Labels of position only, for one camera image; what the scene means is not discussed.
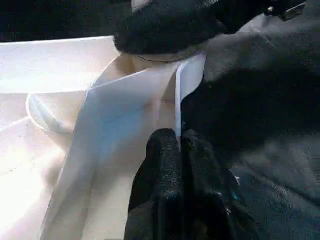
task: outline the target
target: hand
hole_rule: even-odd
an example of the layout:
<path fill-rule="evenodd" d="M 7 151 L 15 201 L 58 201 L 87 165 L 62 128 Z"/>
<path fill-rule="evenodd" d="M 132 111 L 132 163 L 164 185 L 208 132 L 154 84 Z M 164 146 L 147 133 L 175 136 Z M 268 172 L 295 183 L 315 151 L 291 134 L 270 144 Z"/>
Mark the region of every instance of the hand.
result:
<path fill-rule="evenodd" d="M 121 52 L 175 54 L 220 34 L 233 34 L 268 8 L 266 0 L 154 0 L 122 21 Z"/>

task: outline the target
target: white plastic sheet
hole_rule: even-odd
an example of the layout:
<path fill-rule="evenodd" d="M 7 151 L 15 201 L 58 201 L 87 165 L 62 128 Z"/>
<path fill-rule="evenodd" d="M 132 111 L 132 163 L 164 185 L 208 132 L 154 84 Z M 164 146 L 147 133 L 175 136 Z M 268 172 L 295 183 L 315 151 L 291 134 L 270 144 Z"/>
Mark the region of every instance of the white plastic sheet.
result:
<path fill-rule="evenodd" d="M 180 102 L 201 83 L 205 60 L 199 54 L 148 68 L 87 93 L 41 240 L 123 237 L 132 180 L 148 138 L 159 128 L 178 126 L 180 134 Z"/>

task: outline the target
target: metal clip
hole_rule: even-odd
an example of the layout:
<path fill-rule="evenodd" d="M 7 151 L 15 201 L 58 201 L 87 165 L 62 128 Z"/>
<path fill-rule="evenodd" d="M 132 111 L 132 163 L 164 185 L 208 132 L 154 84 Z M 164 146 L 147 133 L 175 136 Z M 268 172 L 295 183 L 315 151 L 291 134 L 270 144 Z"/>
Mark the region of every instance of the metal clip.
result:
<path fill-rule="evenodd" d="M 294 6 L 288 10 L 286 10 L 284 13 L 282 13 L 279 17 L 285 22 L 289 21 L 291 19 L 296 18 L 297 16 L 301 15 L 303 13 L 304 8 L 306 7 L 306 2 L 303 2 L 297 6 Z"/>

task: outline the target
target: dark fabric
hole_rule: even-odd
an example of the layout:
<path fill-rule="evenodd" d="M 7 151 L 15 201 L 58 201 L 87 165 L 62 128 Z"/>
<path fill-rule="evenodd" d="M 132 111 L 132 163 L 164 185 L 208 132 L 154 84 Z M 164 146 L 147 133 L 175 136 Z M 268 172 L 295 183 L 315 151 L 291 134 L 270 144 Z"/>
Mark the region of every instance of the dark fabric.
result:
<path fill-rule="evenodd" d="M 10 0 L 0 7 L 0 42 L 111 36 L 131 0 Z"/>
<path fill-rule="evenodd" d="M 193 131 L 157 130 L 133 181 L 125 240 L 257 240 L 239 184 Z"/>
<path fill-rule="evenodd" d="M 184 131 L 206 136 L 272 240 L 319 239 L 318 74 L 299 64 L 238 69 L 182 103 Z"/>

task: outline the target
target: gloved hand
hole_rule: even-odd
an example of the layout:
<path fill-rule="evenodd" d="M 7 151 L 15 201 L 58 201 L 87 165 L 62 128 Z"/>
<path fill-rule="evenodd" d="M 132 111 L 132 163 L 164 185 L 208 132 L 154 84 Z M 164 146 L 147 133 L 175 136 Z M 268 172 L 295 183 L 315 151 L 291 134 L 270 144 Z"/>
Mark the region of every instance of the gloved hand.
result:
<path fill-rule="evenodd" d="M 268 0 L 153 0 L 120 22 L 114 35 L 121 52 L 175 54 L 219 34 L 233 34 L 266 12 Z"/>
<path fill-rule="evenodd" d="M 152 134 L 133 181 L 125 240 L 257 240 L 236 178 L 194 131 Z"/>

